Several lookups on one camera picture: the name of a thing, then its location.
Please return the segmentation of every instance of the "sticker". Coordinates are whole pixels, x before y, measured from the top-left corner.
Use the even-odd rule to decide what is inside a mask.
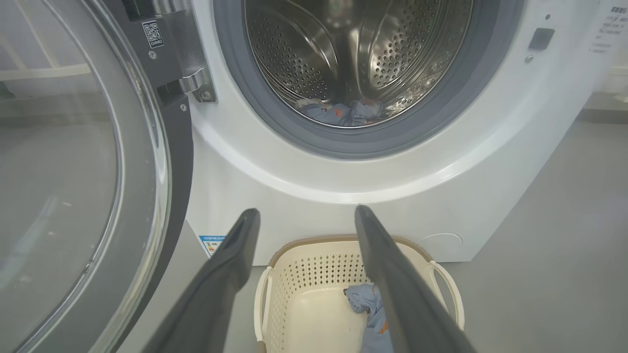
[[[589,51],[596,54],[608,53],[627,25],[628,8],[612,7],[598,28]]]
[[[163,46],[163,39],[161,38],[159,27],[157,27],[157,21],[142,22],[142,27],[151,49]]]
[[[205,253],[210,258],[218,250],[223,240],[225,240],[224,236],[198,236],[198,241],[200,241],[203,249],[205,249]]]

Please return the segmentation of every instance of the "laundry basket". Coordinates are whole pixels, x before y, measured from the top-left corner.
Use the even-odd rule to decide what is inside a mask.
[[[434,272],[441,274],[451,291],[456,323],[463,329],[464,309],[453,278],[419,246],[394,240],[447,309]],[[359,352],[366,314],[353,312],[343,289],[360,283],[371,280],[364,273],[356,237],[286,245],[257,284],[253,316],[258,352]]]

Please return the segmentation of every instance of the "perforated basket side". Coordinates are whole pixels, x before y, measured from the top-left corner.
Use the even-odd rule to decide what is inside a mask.
[[[405,239],[395,239],[420,275],[428,278],[431,257]],[[344,289],[372,283],[364,272],[359,243],[355,236],[320,237],[293,242],[275,254],[269,266],[272,288],[268,331],[264,339],[268,352],[282,352],[290,334],[290,308],[300,294],[321,289]]]

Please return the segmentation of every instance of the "stainless steel drum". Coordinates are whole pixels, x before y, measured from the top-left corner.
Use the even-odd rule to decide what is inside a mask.
[[[326,0],[247,3],[252,50],[290,106],[368,98],[392,119],[443,77],[460,47],[472,0]]]

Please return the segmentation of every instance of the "blue cloth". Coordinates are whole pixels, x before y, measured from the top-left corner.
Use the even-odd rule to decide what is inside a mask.
[[[350,286],[345,290],[345,295],[353,311],[362,313],[366,310],[368,313],[360,353],[393,353],[393,342],[379,288],[368,284]]]
[[[384,113],[384,104],[364,98],[351,102],[351,114],[343,119],[342,126],[363,126],[378,119]]]
[[[335,104],[331,109],[318,116],[310,116],[316,121],[329,125],[340,125],[340,121],[349,115],[351,109],[342,103]]]
[[[300,99],[296,101],[295,107],[303,115],[329,125],[341,125],[341,121],[349,117],[351,111],[344,104],[331,106],[315,98]]]

